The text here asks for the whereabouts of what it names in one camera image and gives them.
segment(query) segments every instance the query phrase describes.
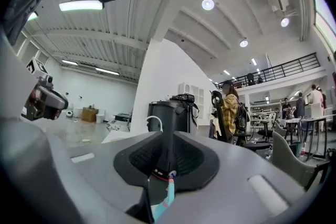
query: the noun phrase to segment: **recessed light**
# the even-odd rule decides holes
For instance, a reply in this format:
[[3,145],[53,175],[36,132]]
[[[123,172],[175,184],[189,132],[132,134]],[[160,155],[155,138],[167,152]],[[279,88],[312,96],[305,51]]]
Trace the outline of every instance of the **recessed light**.
[[113,71],[110,71],[110,70],[101,69],[101,68],[97,68],[97,67],[96,67],[96,70],[97,70],[97,71],[100,71],[100,72],[104,72],[104,73],[108,73],[108,74],[112,74],[112,75],[117,75],[117,76],[119,76],[119,73],[117,73],[117,72],[113,72]]
[[281,26],[282,27],[286,27],[286,26],[288,26],[289,25],[289,19],[288,18],[283,18],[282,20],[281,20]]
[[34,20],[37,18],[37,13],[33,12],[32,14],[30,14],[30,16],[28,17],[28,20]]
[[239,44],[242,48],[245,48],[248,45],[248,41],[247,40],[242,40]]
[[203,0],[202,1],[202,7],[205,10],[211,10],[211,9],[214,8],[214,6],[215,6],[215,3],[212,0]]
[[62,60],[64,63],[68,63],[69,65],[77,66],[78,64],[76,62],[68,61],[68,60]]
[[77,9],[98,9],[101,10],[104,8],[104,4],[99,0],[78,0],[70,1],[59,4],[59,8],[62,12],[68,10],[77,10]]

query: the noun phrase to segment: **black cap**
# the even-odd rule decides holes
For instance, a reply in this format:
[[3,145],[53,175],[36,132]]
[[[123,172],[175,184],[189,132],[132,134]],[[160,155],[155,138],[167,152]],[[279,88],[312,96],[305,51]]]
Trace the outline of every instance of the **black cap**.
[[233,82],[230,81],[230,80],[225,80],[225,81],[223,82],[223,85],[222,85],[222,86],[224,86],[224,85],[230,85],[230,86],[233,86]]

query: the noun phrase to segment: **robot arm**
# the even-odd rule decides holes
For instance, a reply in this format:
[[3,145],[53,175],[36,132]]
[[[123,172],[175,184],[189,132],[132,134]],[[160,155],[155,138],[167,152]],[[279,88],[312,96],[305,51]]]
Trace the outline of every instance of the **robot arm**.
[[61,111],[68,107],[67,98],[54,90],[52,76],[35,57],[29,62],[27,69],[38,81],[26,101],[21,116],[30,121],[41,118],[57,119]]

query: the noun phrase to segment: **black railing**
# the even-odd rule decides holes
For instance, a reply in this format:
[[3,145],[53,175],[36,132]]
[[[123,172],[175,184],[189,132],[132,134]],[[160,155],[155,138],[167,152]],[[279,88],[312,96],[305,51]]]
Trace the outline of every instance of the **black railing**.
[[[235,88],[242,88],[275,79],[281,79],[319,66],[319,60],[316,57],[316,52],[314,52],[313,54],[282,63],[281,65],[275,67],[267,68],[259,72],[249,73],[243,77],[237,77],[231,81],[233,82]],[[220,89],[222,85],[223,83],[221,82],[217,84],[216,87]]]

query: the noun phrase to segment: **cardboard box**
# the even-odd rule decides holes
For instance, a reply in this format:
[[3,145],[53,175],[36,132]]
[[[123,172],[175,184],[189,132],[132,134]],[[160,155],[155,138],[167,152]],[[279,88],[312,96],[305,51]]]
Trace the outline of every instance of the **cardboard box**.
[[83,108],[82,121],[95,122],[98,109]]

